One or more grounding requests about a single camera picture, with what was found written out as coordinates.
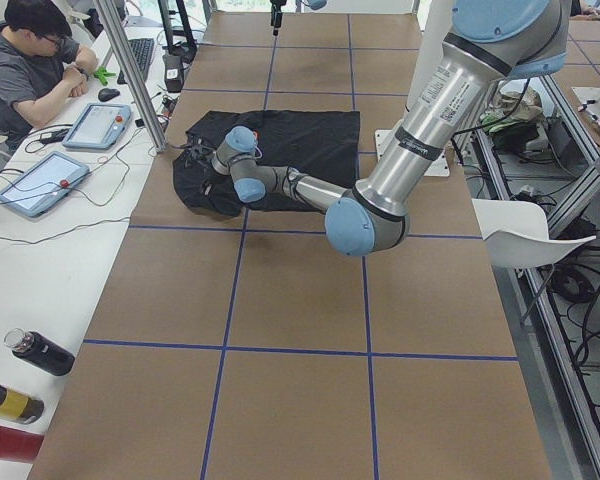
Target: white plastic chair seat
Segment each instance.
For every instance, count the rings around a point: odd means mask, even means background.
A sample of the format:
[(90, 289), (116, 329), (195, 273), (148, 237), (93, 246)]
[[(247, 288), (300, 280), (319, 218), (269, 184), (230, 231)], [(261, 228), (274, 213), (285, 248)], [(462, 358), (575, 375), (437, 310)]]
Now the white plastic chair seat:
[(544, 210), (530, 202), (473, 199), (491, 264), (535, 268), (554, 264), (596, 237), (551, 240)]

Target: computer mouse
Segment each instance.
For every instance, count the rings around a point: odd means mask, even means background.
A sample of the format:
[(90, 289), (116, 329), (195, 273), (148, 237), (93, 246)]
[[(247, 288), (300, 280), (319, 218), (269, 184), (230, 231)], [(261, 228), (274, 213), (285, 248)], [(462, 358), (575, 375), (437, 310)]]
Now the computer mouse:
[(101, 102), (108, 102), (112, 98), (116, 98), (120, 95), (120, 90), (117, 88), (103, 88), (98, 92), (98, 100)]

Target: red cylinder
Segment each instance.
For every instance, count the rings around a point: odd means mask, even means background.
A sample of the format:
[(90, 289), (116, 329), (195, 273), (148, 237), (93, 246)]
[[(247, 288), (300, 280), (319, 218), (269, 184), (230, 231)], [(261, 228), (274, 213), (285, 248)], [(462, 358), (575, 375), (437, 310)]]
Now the red cylinder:
[(44, 435), (23, 432), (0, 425), (0, 460), (33, 463)]

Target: white desk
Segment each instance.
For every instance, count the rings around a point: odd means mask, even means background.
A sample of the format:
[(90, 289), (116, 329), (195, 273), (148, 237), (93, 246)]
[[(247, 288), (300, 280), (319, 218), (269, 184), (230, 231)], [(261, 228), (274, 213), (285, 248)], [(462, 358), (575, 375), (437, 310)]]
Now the white desk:
[[(159, 31), (158, 28), (132, 27), (127, 29), (127, 35), (129, 38), (156, 38)], [(109, 48), (106, 35), (100, 35), (92, 48), (102, 60)], [(156, 44), (146, 83), (152, 97), (160, 92), (158, 85), (164, 84), (161, 56), (161, 49)], [(107, 69), (119, 71), (115, 56), (111, 56)], [(134, 119), (138, 118), (129, 87), (118, 85), (116, 77), (110, 77), (109, 87), (121, 91), (121, 95), (112, 102), (131, 104)], [(53, 124), (72, 123), (87, 103), (97, 101), (100, 88), (102, 85), (99, 80), (92, 78), (88, 94), (69, 99)], [(156, 107), (160, 100), (161, 96), (155, 98)], [(101, 157), (112, 155), (131, 138), (135, 130), (132, 120), (123, 137), (107, 152), (68, 154), (88, 164), (93, 171)], [(27, 143), (25, 141), (16, 151), (7, 167), (25, 170), (50, 151), (65, 151), (58, 143), (48, 145), (37, 154), (29, 154), (24, 151)], [(143, 130), (120, 153), (129, 165), (129, 172), (122, 189), (104, 207), (93, 205), (78, 192), (72, 192), (54, 209), (34, 220), (21, 217), (0, 205), (0, 236), (35, 241), (77, 225), (128, 217), (138, 201), (154, 154), (149, 135)], [(126, 166), (114, 158), (90, 175), (79, 189), (95, 202), (103, 203), (114, 192), (125, 171)], [(0, 178), (0, 189), (5, 185), (6, 180)], [(0, 421), (1, 425), (35, 433), (46, 432), (70, 376), (53, 377), (13, 357), (2, 344), (5, 333), (15, 327), (39, 331), (77, 353), (127, 226), (128, 220), (105, 223), (37, 245), (0, 240), (0, 383), (38, 396), (46, 406), (42, 418), (32, 425), (20, 426)], [(31, 466), (27, 464), (0, 461), (0, 480), (24, 479), (30, 469)]]

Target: blue-framed tablet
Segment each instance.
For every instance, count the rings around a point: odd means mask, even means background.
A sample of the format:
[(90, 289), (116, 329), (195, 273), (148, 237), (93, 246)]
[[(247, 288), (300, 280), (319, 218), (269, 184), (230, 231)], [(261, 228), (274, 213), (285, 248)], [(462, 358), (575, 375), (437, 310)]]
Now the blue-framed tablet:
[(51, 152), (0, 191), (0, 202), (26, 217), (38, 217), (62, 200), (89, 174), (89, 167)]
[(129, 105), (90, 103), (64, 137), (62, 145), (76, 150), (107, 150), (118, 141), (130, 119)]

